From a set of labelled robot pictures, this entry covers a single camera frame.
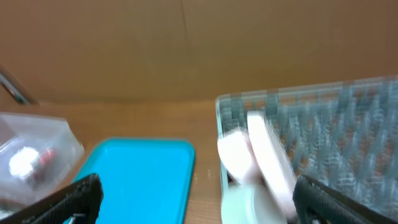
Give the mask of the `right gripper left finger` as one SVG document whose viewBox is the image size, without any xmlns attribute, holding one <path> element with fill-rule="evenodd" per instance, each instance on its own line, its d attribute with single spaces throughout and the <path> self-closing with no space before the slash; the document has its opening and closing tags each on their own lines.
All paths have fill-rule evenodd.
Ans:
<svg viewBox="0 0 398 224">
<path fill-rule="evenodd" d="M 89 174 L 1 220 L 1 224 L 95 224 L 104 197 L 98 174 Z"/>
</svg>

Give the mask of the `large white plate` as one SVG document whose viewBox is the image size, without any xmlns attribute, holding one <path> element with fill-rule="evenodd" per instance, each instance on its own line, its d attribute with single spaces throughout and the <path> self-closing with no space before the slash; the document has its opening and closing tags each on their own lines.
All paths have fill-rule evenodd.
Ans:
<svg viewBox="0 0 398 224">
<path fill-rule="evenodd" d="M 275 203 L 288 221 L 295 220 L 293 192 L 297 179 L 279 136 L 260 111 L 248 112 L 247 127 L 254 157 Z"/>
</svg>

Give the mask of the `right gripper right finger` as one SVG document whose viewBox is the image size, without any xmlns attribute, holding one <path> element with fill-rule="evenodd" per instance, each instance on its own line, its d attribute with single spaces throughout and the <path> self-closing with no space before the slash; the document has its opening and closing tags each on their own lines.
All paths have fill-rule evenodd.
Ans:
<svg viewBox="0 0 398 224">
<path fill-rule="evenodd" d="M 397 224 L 307 175 L 297 179 L 293 201 L 301 224 Z"/>
</svg>

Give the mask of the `pink small bowl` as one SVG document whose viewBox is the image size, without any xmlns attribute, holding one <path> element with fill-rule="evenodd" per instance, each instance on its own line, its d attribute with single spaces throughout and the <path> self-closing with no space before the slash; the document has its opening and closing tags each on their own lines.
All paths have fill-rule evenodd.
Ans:
<svg viewBox="0 0 398 224">
<path fill-rule="evenodd" d="M 231 178 L 239 185 L 260 182 L 261 172 L 246 129 L 228 131 L 217 141 L 218 154 Z"/>
</svg>

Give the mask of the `grey bowl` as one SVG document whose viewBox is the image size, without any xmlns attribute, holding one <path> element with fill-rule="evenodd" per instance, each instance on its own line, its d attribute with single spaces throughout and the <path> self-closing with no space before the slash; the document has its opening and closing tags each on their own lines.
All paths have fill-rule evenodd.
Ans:
<svg viewBox="0 0 398 224">
<path fill-rule="evenodd" d="M 222 224 L 286 224 L 268 190 L 259 184 L 232 185 L 221 200 Z"/>
</svg>

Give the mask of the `red snack wrapper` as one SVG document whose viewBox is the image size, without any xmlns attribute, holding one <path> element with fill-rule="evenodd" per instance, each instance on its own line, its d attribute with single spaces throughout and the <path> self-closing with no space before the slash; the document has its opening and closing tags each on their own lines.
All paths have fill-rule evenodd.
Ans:
<svg viewBox="0 0 398 224">
<path fill-rule="evenodd" d="M 56 155 L 57 153 L 54 148 L 47 149 L 38 155 L 38 157 L 33 162 L 34 180 L 39 181 L 44 179 L 51 164 L 55 160 Z"/>
</svg>

